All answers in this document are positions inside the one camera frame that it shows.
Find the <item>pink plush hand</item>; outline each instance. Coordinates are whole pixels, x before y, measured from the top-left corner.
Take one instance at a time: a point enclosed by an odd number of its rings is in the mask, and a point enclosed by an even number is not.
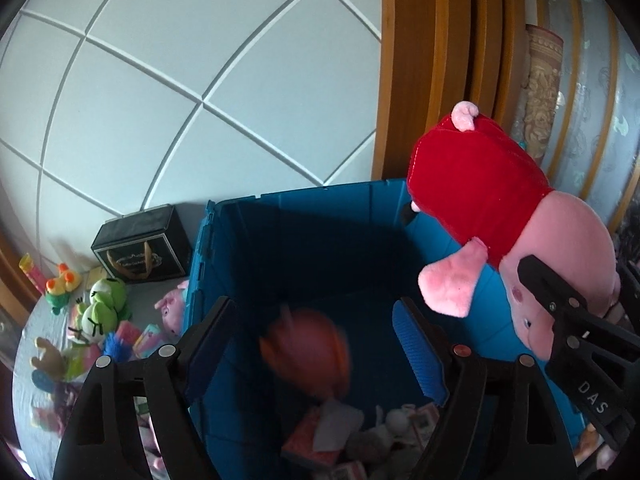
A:
[[[486,246],[473,238],[457,253],[424,267],[418,275],[424,303],[440,314],[468,316],[487,257]]]
[[[460,101],[453,107],[451,122],[461,132],[475,130],[474,117],[478,117],[478,107],[469,101]]]

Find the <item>green frog plush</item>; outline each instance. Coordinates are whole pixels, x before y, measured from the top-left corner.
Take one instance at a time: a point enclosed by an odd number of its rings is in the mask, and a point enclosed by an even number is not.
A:
[[[80,344],[101,345],[109,332],[115,332],[118,323],[131,317],[126,306],[127,289],[122,280],[98,280],[89,292],[90,304],[78,300],[75,326],[69,327],[74,341]]]
[[[122,280],[116,278],[104,278],[95,282],[89,292],[91,303],[100,301],[113,309],[118,321],[131,318],[131,312],[127,308],[127,288]]]

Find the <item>metal screw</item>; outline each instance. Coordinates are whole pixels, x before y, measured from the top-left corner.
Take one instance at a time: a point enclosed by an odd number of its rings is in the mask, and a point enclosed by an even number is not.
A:
[[[111,363],[111,358],[108,355],[101,355],[95,360],[95,365],[98,368],[107,367],[109,366],[109,363]]]
[[[161,346],[160,349],[158,350],[158,354],[160,355],[160,357],[171,357],[173,354],[175,354],[175,346],[173,345]]]
[[[580,346],[580,341],[575,335],[571,335],[566,339],[566,343],[569,345],[569,348],[573,348],[574,350]]]
[[[455,345],[453,347],[453,353],[458,357],[469,357],[471,355],[471,348],[465,345]]]
[[[522,354],[519,361],[522,366],[526,366],[527,368],[531,368],[534,364],[536,364],[535,359],[529,354]]]

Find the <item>toy box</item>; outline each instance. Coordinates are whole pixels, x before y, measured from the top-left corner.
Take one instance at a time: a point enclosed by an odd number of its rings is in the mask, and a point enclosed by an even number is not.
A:
[[[516,337],[500,276],[484,268],[465,319],[426,308],[416,278],[422,266],[458,250],[433,218],[402,221],[410,201],[404,180],[318,187],[209,203],[185,310],[185,330],[219,296],[238,305],[240,328],[205,393],[191,409],[194,425],[223,480],[292,480],[281,448],[311,406],[266,368],[258,337],[280,305],[322,311],[347,334],[353,361],[344,402],[366,414],[425,399],[391,323],[394,301],[409,296],[446,330],[450,342],[514,360],[527,349]],[[551,389],[569,435],[584,428],[567,397]]]

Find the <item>yellow toy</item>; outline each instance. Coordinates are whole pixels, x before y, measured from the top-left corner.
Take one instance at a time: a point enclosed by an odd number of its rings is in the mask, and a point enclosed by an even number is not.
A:
[[[60,273],[60,278],[65,282],[65,290],[67,292],[73,292],[82,284],[82,276],[78,272],[69,269],[67,264],[59,264],[58,272]]]
[[[45,298],[56,316],[66,307],[71,293],[82,283],[82,276],[69,269],[67,264],[59,264],[59,276],[47,280]]]

